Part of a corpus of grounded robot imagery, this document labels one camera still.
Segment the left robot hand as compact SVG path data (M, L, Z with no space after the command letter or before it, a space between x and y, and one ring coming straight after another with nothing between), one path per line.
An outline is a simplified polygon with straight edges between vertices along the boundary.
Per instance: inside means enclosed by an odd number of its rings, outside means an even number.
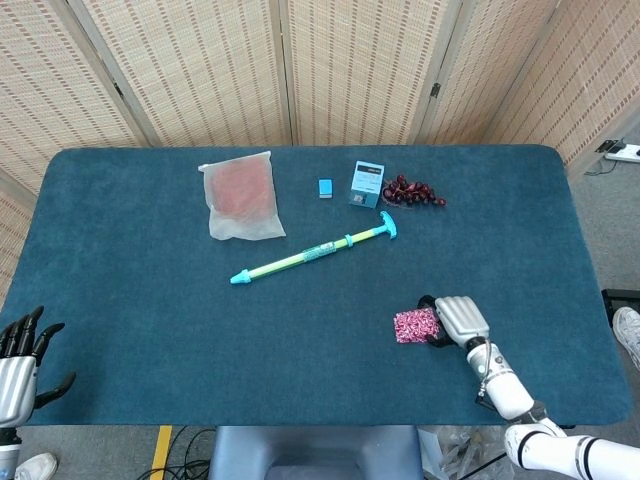
M37 334L44 306L1 329L1 429L17 429L35 410L64 396L73 386L76 373L69 372L55 388L38 392L38 375L53 336L64 329L55 323Z

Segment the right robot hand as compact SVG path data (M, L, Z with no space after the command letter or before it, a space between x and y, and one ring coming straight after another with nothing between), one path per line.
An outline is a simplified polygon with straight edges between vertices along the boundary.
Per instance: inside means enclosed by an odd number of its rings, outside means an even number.
M457 345L471 351L489 340L489 325L468 296L435 298L424 295L417 307L430 309L435 316L436 332L427 335L427 342L432 346Z

